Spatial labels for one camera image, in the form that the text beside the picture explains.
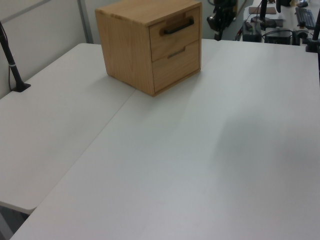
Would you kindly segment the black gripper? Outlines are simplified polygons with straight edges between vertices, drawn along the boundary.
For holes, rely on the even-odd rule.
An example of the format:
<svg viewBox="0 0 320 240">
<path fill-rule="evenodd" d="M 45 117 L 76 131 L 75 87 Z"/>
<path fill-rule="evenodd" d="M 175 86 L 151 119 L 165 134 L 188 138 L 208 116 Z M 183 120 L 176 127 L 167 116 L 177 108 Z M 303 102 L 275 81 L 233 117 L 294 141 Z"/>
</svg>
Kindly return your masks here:
<svg viewBox="0 0 320 240">
<path fill-rule="evenodd" d="M 220 41 L 222 39 L 222 31 L 228 28 L 236 16 L 234 7 L 237 4 L 236 0 L 214 0 L 214 22 L 217 26 L 214 34 L 214 39 Z"/>
</svg>

